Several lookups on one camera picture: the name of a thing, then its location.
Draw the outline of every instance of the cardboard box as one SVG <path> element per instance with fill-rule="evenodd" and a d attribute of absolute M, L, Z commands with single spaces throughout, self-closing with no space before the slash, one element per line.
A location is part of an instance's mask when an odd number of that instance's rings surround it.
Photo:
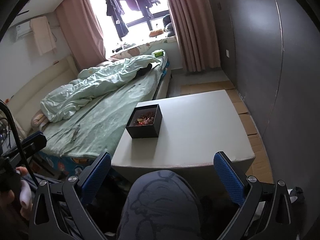
<path fill-rule="evenodd" d="M 248 139 L 251 144 L 251 147 L 259 145 L 259 144 L 263 144 L 262 140 L 258 134 L 248 135 Z"/>
<path fill-rule="evenodd" d="M 252 166 L 249 167 L 249 169 L 247 170 L 247 172 L 246 172 L 245 174 L 246 174 L 247 176 L 253 175 Z"/>
<path fill-rule="evenodd" d="M 223 89 L 228 90 L 228 89 L 235 89 L 235 86 L 233 85 L 233 83 L 228 80 L 228 81 L 221 81 L 221 82 L 217 82 L 220 83 L 223 87 Z"/>
<path fill-rule="evenodd" d="M 228 96 L 230 97 L 230 100 L 232 103 L 236 103 L 236 102 L 242 102 L 238 91 L 235 89 L 230 89 L 230 90 L 226 90 Z"/>
<path fill-rule="evenodd" d="M 180 95 L 190 95 L 190 85 L 183 85 L 180 87 Z"/>
<path fill-rule="evenodd" d="M 218 91 L 218 90 L 223 90 L 223 86 L 222 84 L 220 84 L 220 82 L 210 82 L 210 83 L 190 85 L 191 94 Z"/>
<path fill-rule="evenodd" d="M 248 109 L 245 106 L 244 102 L 233 103 L 233 106 L 235 107 L 238 114 L 245 114 L 248 112 Z"/>
<path fill-rule="evenodd" d="M 249 114 L 239 114 L 242 125 L 247 133 L 247 135 L 256 134 L 257 129 L 254 126 L 254 123 Z"/>
<path fill-rule="evenodd" d="M 136 125 L 136 120 L 143 114 L 153 112 L 155 119 L 153 124 L 149 125 Z M 130 134 L 131 138 L 157 138 L 159 137 L 159 131 L 162 121 L 162 113 L 159 105 L 140 106 L 136 107 L 127 123 L 126 129 Z"/>

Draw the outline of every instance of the mattress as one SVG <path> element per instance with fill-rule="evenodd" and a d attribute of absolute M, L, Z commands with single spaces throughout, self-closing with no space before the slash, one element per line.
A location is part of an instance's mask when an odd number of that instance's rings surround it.
<path fill-rule="evenodd" d="M 166 55 L 161 64 L 142 77 L 135 78 L 117 91 L 100 96 L 68 119 L 50 123 L 44 135 L 48 142 L 42 150 L 46 155 L 94 160 L 101 152 L 113 156 L 132 110 L 137 103 L 152 100 L 167 65 Z M 72 136 L 80 130 L 76 140 Z"/>

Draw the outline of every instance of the white ottoman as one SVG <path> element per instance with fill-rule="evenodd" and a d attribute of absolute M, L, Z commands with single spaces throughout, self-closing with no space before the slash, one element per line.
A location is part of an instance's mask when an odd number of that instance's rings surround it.
<path fill-rule="evenodd" d="M 198 195 L 213 195 L 224 188 L 212 160 L 224 151 L 246 172 L 254 153 L 241 120 L 225 90 L 138 103 L 159 104 L 159 138 L 132 139 L 124 131 L 112 167 L 134 182 L 150 171 L 168 169 L 183 176 Z"/>

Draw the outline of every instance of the white wall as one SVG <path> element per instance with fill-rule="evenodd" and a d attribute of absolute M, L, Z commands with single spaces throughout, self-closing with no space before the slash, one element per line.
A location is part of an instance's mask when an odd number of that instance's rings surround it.
<path fill-rule="evenodd" d="M 57 60 L 71 54 L 59 27 L 55 12 L 46 14 L 52 33 L 57 38 L 57 51 L 42 56 L 37 51 L 33 33 L 15 41 L 15 26 L 9 28 L 0 42 L 0 99 L 11 98 L 34 76 Z"/>

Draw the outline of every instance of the towel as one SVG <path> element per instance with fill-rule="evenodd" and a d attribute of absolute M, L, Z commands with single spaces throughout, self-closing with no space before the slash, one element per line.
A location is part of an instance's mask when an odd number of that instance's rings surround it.
<path fill-rule="evenodd" d="M 52 32 L 46 16 L 41 16 L 30 20 L 30 27 L 36 41 L 40 56 L 56 48 Z"/>

